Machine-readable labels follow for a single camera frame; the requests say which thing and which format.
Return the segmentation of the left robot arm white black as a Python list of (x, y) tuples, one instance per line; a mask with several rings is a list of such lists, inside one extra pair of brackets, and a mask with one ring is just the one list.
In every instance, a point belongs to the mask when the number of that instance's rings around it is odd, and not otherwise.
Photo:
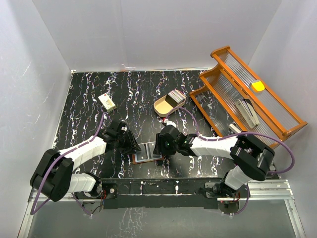
[(50, 200), (57, 202), (68, 193), (84, 192), (96, 198), (102, 193), (101, 179), (74, 170), (90, 159), (109, 151), (133, 155), (141, 148), (126, 122), (113, 120), (106, 129), (68, 149), (47, 150), (30, 179), (30, 185)]

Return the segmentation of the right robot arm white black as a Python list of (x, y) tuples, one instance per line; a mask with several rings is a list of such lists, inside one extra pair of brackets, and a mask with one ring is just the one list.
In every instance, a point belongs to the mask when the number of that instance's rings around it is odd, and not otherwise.
[(167, 125), (156, 134), (155, 155), (220, 156), (234, 161), (235, 167), (226, 172), (220, 183), (202, 190), (211, 196), (232, 197), (250, 180), (264, 181), (275, 152), (252, 134), (241, 133), (230, 137), (184, 135), (175, 126)]

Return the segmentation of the orange leather card holder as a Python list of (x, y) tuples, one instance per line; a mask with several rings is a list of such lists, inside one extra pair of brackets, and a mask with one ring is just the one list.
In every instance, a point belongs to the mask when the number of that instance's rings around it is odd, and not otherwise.
[(141, 151), (137, 151), (132, 155), (133, 164), (146, 163), (151, 161), (162, 160), (162, 155), (156, 155), (153, 153), (155, 149), (155, 142), (147, 142), (139, 144)]

